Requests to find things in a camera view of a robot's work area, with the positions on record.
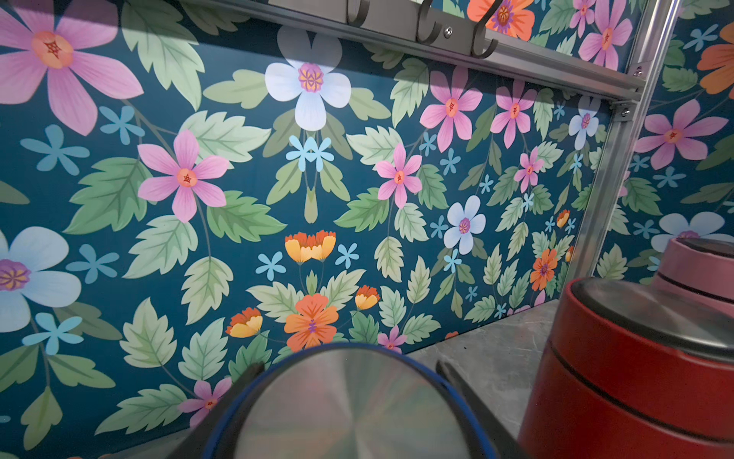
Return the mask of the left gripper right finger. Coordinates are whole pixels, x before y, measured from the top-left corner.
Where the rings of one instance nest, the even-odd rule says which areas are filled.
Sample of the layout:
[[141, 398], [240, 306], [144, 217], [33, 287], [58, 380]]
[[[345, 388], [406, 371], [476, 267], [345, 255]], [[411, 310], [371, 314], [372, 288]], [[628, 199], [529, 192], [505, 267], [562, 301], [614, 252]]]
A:
[[482, 458], [529, 458], [454, 365], [438, 361], [436, 371], [447, 381], [450, 392], [463, 400], [464, 416], [479, 441], [477, 447], [482, 450]]

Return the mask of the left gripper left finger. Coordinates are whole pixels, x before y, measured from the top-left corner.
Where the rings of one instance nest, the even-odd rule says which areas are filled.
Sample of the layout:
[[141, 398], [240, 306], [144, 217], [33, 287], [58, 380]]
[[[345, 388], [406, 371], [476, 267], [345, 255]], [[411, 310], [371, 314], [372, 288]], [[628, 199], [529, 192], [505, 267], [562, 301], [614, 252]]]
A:
[[183, 439], [183, 442], [177, 445], [167, 458], [212, 458], [215, 449], [214, 443], [224, 431], [224, 424], [232, 411], [231, 406], [236, 404], [240, 395], [246, 392], [250, 385], [264, 372], [265, 365], [263, 363], [255, 363], [249, 367], [232, 384], [231, 389], [220, 399], [212, 412], [204, 418], [204, 421]]

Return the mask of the red thermos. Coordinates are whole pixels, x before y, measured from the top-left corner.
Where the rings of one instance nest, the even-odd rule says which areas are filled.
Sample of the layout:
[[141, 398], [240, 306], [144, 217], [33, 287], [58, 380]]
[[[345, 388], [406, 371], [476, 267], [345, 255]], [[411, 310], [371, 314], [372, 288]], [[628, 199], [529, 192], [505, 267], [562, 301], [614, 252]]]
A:
[[732, 318], [631, 282], [569, 283], [518, 442], [533, 458], [732, 457]]

